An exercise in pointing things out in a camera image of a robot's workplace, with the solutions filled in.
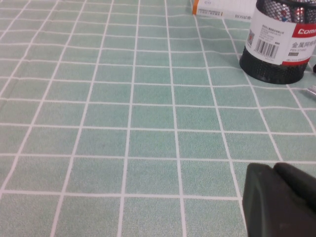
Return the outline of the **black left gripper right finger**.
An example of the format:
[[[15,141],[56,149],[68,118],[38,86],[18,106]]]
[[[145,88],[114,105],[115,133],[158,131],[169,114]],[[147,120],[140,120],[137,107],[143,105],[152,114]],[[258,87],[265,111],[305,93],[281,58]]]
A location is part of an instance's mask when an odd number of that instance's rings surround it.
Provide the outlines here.
[[[316,178],[284,162],[276,163],[273,170],[302,198],[307,206],[316,211]]]

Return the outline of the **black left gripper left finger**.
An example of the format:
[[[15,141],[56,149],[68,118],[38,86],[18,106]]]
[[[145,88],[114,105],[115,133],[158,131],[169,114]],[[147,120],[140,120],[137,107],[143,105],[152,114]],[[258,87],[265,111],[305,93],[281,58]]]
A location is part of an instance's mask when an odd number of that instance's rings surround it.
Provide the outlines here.
[[[266,164],[248,165],[242,206],[249,237],[316,235],[316,212]]]

